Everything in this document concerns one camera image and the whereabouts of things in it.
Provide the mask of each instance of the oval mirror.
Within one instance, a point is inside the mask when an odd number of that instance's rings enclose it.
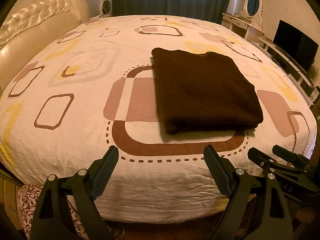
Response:
[[[253,16],[257,13],[260,6],[259,0],[248,0],[247,11],[250,16]]]

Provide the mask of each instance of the ornate mirror frame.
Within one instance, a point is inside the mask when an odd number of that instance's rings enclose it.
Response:
[[[248,13],[248,9],[247,9],[248,1],[249,0],[245,0],[244,1],[244,6],[243,6],[243,9],[240,12],[240,15],[244,16],[244,17],[247,17],[247,18],[250,18],[250,19],[252,19],[252,21],[257,22],[259,25],[262,25],[262,12],[263,12],[263,10],[262,10],[262,0],[259,0],[259,8],[258,8],[257,13],[255,15],[252,15],[252,16],[250,16],[249,13]]]

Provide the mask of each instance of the dressing table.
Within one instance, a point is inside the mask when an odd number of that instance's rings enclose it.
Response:
[[[222,26],[249,42],[258,42],[262,31],[262,0],[245,0],[239,14],[222,14]]]

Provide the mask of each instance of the cable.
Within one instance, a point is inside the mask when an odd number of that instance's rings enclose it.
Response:
[[[290,72],[288,73],[288,75],[289,75],[290,73],[292,73],[292,72],[300,72],[300,73],[304,74],[302,71],[293,70],[293,71],[290,71]],[[308,76],[307,76],[307,75],[308,75],[308,72],[310,72],[310,73],[312,74],[312,77],[308,77]],[[307,74],[306,74],[306,77],[307,77],[307,78],[312,79],[312,78],[314,78],[314,77],[315,77],[315,76],[313,75],[313,73],[312,73],[310,70],[308,70],[308,72],[307,72]]]

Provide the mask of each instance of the folded garment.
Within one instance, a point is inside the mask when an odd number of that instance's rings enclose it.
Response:
[[[254,85],[230,57],[161,48],[151,54],[157,112],[166,133],[239,130],[263,121]]]

